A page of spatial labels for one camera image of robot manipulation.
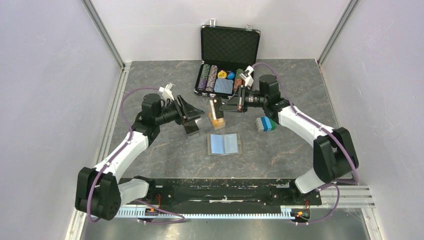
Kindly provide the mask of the black card box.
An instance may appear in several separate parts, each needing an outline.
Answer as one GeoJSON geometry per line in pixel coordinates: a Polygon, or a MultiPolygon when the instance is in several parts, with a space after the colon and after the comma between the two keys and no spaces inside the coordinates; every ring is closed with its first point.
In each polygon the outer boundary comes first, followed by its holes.
{"type": "Polygon", "coordinates": [[[195,138],[200,135],[200,128],[196,120],[187,121],[183,124],[184,132],[187,138],[195,138]]]}

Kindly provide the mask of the beige card holder wallet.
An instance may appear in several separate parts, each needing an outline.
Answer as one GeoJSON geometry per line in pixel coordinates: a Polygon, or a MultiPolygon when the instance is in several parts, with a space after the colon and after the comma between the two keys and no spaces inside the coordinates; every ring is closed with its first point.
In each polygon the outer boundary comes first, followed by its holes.
{"type": "Polygon", "coordinates": [[[210,156],[242,154],[242,140],[240,134],[208,134],[207,152],[210,156]]]}

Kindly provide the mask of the orange card box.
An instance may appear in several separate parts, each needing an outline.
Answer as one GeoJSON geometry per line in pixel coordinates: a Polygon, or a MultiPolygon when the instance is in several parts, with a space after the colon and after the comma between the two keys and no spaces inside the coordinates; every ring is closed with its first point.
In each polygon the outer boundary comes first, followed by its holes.
{"type": "Polygon", "coordinates": [[[212,125],[212,127],[215,131],[223,129],[226,126],[226,122],[225,122],[225,119],[223,117],[214,119],[211,112],[208,113],[208,117],[209,117],[211,125],[212,125]]]}

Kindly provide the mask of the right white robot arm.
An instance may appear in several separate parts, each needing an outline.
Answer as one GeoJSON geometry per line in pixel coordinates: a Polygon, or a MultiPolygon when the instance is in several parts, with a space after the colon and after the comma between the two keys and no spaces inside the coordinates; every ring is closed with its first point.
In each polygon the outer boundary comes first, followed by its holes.
{"type": "Polygon", "coordinates": [[[344,127],[322,124],[301,112],[281,96],[276,76],[261,76],[258,90],[239,86],[220,110],[245,113],[248,108],[262,108],[269,119],[293,131],[312,147],[311,169],[297,177],[288,191],[293,203],[302,204],[311,191],[323,189],[334,182],[358,183],[359,160],[350,132],[344,127]]]}

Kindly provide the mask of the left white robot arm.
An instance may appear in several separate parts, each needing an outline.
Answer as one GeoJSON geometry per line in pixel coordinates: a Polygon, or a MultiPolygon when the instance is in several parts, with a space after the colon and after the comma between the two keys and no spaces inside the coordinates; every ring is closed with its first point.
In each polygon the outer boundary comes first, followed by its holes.
{"type": "Polygon", "coordinates": [[[135,177],[120,180],[132,162],[155,141],[161,126],[170,122],[192,123],[205,112],[189,104],[181,95],[169,100],[157,93],[143,97],[141,111],[118,147],[92,168],[83,167],[77,175],[75,209],[95,220],[112,220],[121,206],[136,200],[145,204],[157,198],[154,181],[135,177]]]}

